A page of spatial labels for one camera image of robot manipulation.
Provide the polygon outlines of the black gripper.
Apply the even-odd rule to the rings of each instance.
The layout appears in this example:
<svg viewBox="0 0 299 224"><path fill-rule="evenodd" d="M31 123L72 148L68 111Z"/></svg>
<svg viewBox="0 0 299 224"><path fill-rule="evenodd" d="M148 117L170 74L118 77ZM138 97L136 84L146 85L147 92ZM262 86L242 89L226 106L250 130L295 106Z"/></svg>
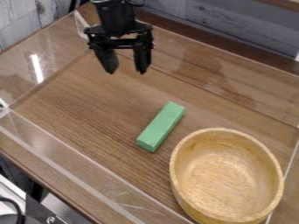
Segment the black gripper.
<svg viewBox="0 0 299 224"><path fill-rule="evenodd" d="M112 74L119 67L114 49L134 49L135 70L144 74L151 65L154 49L154 27L136 21L135 7L142 4L131 0L91 0L100 24L84 29L88 44L104 70Z"/></svg>

